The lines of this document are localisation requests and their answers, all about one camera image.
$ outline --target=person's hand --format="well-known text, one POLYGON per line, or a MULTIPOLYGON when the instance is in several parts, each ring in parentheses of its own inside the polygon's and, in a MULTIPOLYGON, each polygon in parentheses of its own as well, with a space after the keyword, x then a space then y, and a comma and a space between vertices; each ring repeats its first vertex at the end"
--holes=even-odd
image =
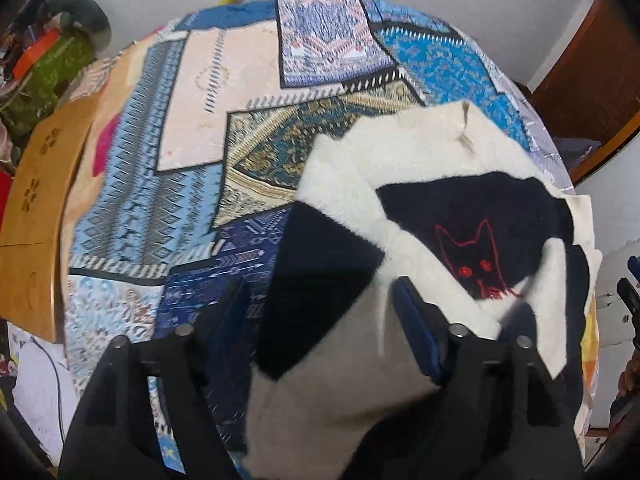
POLYGON ((624 396, 635 388, 640 388, 640 352, 638 350, 634 350, 634 354, 626 364, 625 371, 620 374, 618 393, 624 396))

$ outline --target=paw print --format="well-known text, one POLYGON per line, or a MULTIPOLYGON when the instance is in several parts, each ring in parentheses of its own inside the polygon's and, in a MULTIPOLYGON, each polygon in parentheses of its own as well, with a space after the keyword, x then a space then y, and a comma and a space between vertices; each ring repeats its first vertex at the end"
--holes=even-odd
POLYGON ((27 191, 24 192, 24 201, 22 202, 23 211, 26 211, 27 213, 29 212, 29 209, 31 208, 31 203, 34 200, 36 200, 36 197, 37 197, 36 190, 38 189, 39 185, 40 185, 39 178, 31 179, 31 184, 29 184, 27 191))
POLYGON ((60 134, 60 128, 53 128, 50 134, 44 139, 44 144, 40 148, 41 155, 47 155, 47 151, 49 148, 53 148, 55 143, 58 141, 58 136, 60 134))

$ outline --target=fleece fabric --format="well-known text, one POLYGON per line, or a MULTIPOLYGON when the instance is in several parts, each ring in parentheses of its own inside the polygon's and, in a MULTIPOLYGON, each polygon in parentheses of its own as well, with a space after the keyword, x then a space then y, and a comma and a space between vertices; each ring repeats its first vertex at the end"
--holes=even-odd
POLYGON ((390 303, 399 276, 450 323, 535 341, 575 417, 600 260, 589 197, 556 189, 473 104, 361 118, 341 140, 319 136, 258 337, 246 468, 337 479, 373 425, 436 391, 390 303))

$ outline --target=wooden board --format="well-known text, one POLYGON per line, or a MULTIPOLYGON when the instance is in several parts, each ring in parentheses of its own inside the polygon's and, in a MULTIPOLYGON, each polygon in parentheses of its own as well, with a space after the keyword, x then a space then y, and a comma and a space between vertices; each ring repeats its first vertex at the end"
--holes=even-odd
POLYGON ((0 316, 51 342, 59 339, 62 318, 58 233, 99 98, 70 103, 36 127, 0 231, 0 316))
POLYGON ((603 145, 640 110, 640 41, 610 0, 596 0, 530 99, 553 137, 603 145))

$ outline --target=magenta spot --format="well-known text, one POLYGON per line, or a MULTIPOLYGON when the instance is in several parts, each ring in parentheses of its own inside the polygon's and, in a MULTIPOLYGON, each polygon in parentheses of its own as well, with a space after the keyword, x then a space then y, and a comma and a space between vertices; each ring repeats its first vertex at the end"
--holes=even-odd
POLYGON ((107 165, 107 153, 109 153, 113 133, 116 131, 116 126, 118 126, 119 121, 120 114, 117 114, 111 121, 109 121, 109 123, 104 127, 104 130, 100 133, 98 143, 95 145, 92 176, 101 174, 107 165))

